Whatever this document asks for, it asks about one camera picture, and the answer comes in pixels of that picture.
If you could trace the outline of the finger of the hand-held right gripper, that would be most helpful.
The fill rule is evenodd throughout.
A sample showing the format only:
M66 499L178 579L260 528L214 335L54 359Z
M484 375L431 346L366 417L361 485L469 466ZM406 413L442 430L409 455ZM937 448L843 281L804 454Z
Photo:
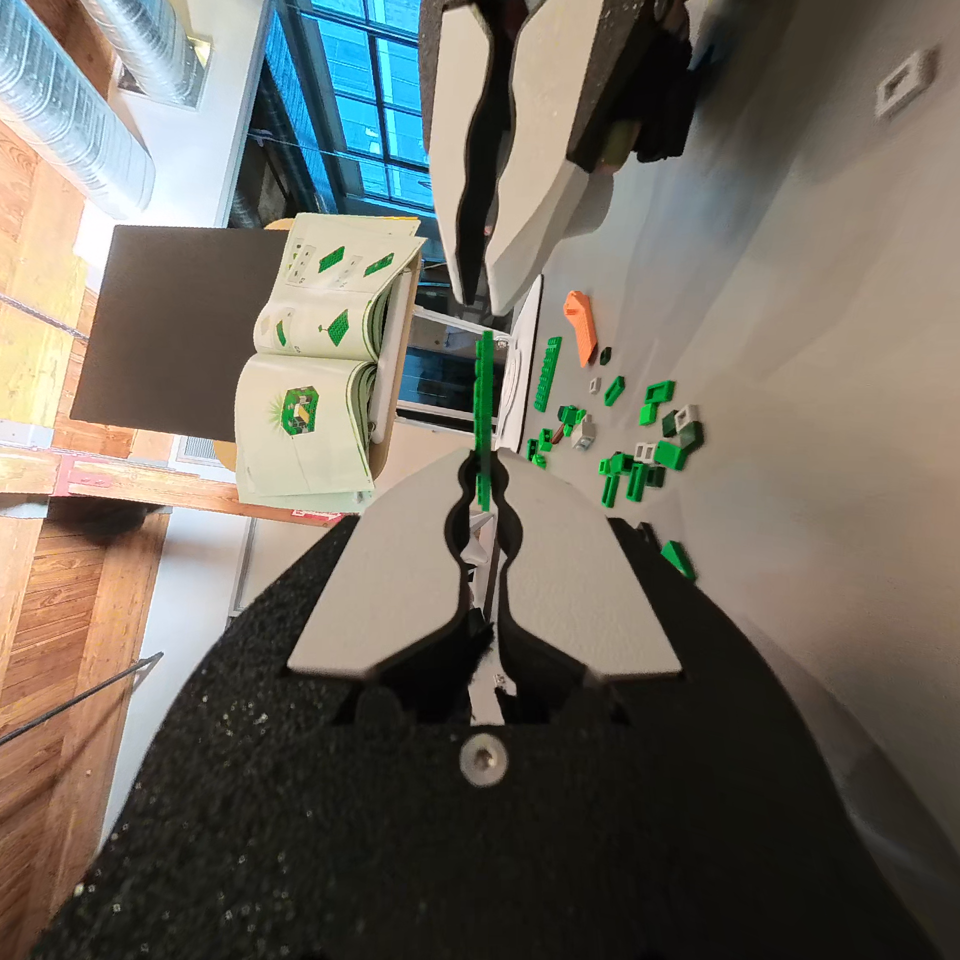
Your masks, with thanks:
M453 295L474 302L494 201L497 41L488 5L427 6L427 156Z
M600 1L543 2L519 30L510 146L484 254L495 316L514 307L561 241L596 231L609 211L614 176L587 172L568 157L603 12Z

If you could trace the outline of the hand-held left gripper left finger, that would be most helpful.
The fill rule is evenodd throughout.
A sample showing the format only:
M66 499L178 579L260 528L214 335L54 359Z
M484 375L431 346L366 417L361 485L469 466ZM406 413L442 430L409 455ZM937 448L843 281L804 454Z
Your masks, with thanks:
M359 516L287 660L296 674L366 681L470 606L474 451L403 479Z

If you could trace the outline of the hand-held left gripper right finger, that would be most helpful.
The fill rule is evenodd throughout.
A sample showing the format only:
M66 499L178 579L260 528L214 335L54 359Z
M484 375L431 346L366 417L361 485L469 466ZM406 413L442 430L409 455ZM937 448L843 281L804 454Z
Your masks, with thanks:
M599 682L670 677L681 665L602 511L519 454L497 455L510 622Z

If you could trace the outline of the pile of small lego pieces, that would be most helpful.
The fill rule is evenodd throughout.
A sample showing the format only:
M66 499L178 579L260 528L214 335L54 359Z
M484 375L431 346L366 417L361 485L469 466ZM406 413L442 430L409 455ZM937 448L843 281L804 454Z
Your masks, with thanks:
M641 440L632 452L617 450L599 460L597 474L604 483L601 493L604 509L613 509L619 494L630 503L640 503L648 489L661 489L666 474L681 472L690 457L702 448L705 432L699 410L694 404L668 409L667 404L674 400L675 393L676 382L672 379L648 385L643 393L638 425L658 426L660 438ZM545 470L549 455L558 450L563 441L569 441L571 447L571 431L584 413L591 414L596 425L587 409L574 404L561 405L557 426L544 427L527 439L525 458Z

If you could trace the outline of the green lego baseplate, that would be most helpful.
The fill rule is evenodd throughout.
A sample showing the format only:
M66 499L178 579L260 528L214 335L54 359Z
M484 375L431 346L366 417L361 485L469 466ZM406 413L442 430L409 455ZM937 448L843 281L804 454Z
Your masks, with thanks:
M476 461L476 503L491 510L491 454L495 394L495 337L486 329L476 343L473 387L473 436Z

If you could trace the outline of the narrow green lego plate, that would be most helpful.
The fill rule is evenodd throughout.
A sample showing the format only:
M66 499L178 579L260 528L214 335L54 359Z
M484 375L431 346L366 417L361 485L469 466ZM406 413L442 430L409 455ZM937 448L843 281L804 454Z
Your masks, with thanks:
M562 342L563 338L559 335L550 337L546 342L533 401L534 409L540 413L546 413L549 404Z

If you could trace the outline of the large blue-lit window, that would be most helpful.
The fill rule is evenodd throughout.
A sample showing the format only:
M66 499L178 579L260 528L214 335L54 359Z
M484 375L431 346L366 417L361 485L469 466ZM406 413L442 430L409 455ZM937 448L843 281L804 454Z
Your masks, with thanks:
M271 2L229 213L414 217L439 239L422 129L420 2Z

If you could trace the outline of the orange brick separator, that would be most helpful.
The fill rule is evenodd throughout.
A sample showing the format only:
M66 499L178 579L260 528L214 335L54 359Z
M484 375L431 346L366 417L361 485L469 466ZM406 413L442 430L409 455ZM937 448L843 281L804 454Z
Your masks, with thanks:
M590 297L581 291L570 291L563 303L562 313L573 329L580 365L586 368L591 365L597 349L594 312Z

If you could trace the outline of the wooden pillar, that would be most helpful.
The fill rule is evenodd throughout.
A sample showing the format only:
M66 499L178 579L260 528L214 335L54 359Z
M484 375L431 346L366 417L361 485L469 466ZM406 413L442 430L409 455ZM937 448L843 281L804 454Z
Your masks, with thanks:
M1 444L1 492L56 498L97 497L161 507L295 523L291 509L243 503L234 483L126 459Z

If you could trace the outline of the black metal rod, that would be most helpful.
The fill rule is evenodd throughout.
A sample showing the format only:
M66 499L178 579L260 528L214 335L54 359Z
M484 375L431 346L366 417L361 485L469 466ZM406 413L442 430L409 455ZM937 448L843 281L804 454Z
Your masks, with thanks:
M58 704L57 706L43 712L42 714L37 715L32 718L29 722L18 726L17 728L2 734L1 736L1 746L4 747L9 743L21 738L38 727L46 724L47 722L57 718L58 716L68 712L74 707L82 704L86 700L95 696L96 694L109 689L110 687L126 680L127 678L133 677L144 670L151 670L155 664L157 664L164 657L163 651L158 651L149 656L141 657L132 665L127 666L126 669L114 674L113 676L95 684L87 690L82 691L81 693L75 695L69 700Z

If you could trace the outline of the black flat panel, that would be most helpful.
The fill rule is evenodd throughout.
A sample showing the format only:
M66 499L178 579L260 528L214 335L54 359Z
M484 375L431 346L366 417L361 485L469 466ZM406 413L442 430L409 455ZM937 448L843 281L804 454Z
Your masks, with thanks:
M114 228L70 416L233 443L287 230Z

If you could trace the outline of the white wall vent grille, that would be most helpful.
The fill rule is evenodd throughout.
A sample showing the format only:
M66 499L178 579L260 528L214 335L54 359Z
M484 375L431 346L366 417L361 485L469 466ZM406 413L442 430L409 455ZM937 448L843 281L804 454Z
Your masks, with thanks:
M232 442L180 436L174 444L174 462L235 472L237 447Z

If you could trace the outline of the small white square frame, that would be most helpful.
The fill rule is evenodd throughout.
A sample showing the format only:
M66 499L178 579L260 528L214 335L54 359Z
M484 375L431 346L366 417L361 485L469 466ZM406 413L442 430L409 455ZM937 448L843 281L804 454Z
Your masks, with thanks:
M939 72L940 49L932 46L909 54L875 89L873 115L891 118L925 93Z

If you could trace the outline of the silver ventilation duct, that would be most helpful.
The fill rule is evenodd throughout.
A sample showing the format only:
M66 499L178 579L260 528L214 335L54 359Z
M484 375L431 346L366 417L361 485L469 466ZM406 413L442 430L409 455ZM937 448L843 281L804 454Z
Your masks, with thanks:
M149 151L22 1L1 3L1 118L107 215L149 205Z
M83 1L121 63L117 85L162 105L195 110L207 66L167 1Z

